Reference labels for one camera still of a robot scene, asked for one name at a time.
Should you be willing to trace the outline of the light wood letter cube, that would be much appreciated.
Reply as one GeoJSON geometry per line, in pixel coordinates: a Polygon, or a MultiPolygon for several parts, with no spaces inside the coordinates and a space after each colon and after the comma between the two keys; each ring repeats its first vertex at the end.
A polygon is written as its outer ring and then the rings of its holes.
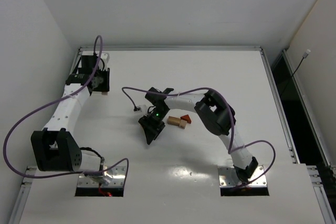
{"type": "Polygon", "coordinates": [[[185,129],[188,122],[186,120],[180,119],[179,127],[185,129]]]}

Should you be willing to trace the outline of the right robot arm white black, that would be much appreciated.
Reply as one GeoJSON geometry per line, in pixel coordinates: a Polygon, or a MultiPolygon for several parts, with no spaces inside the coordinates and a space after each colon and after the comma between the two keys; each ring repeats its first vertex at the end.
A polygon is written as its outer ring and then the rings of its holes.
{"type": "Polygon", "coordinates": [[[244,142],[235,130],[235,111],[215,90],[195,93],[196,89],[172,94],[172,88],[163,92],[151,87],[145,98],[154,106],[152,112],[139,119],[149,145],[163,131],[164,117],[170,110],[178,109],[196,113],[205,128],[220,138],[232,157],[238,179],[246,184],[257,169],[256,158],[244,146],[244,142]]]}

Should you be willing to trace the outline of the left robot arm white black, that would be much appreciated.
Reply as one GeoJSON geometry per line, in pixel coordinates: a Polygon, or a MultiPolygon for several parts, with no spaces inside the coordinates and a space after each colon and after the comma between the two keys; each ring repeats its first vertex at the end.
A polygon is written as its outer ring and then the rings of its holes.
{"type": "Polygon", "coordinates": [[[41,131],[34,131],[31,143],[37,167],[42,172],[98,172],[101,157],[82,152],[73,133],[85,102],[94,92],[110,90],[107,52],[80,57],[66,80],[62,101],[41,131]]]}

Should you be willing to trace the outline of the reddish-brown triangular wood block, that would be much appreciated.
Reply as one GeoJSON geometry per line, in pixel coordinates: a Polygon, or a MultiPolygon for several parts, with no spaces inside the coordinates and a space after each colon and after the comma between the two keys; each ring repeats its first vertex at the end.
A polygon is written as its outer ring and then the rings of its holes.
{"type": "Polygon", "coordinates": [[[192,120],[188,114],[181,116],[180,119],[186,121],[188,124],[192,123],[192,120]]]}

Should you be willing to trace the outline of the light wood cylinder block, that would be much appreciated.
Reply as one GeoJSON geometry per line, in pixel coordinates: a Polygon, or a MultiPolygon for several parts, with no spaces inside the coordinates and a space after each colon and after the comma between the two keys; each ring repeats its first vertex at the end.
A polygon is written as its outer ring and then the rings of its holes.
{"type": "Polygon", "coordinates": [[[169,116],[167,119],[167,123],[175,126],[179,126],[181,122],[180,118],[169,116]]]}

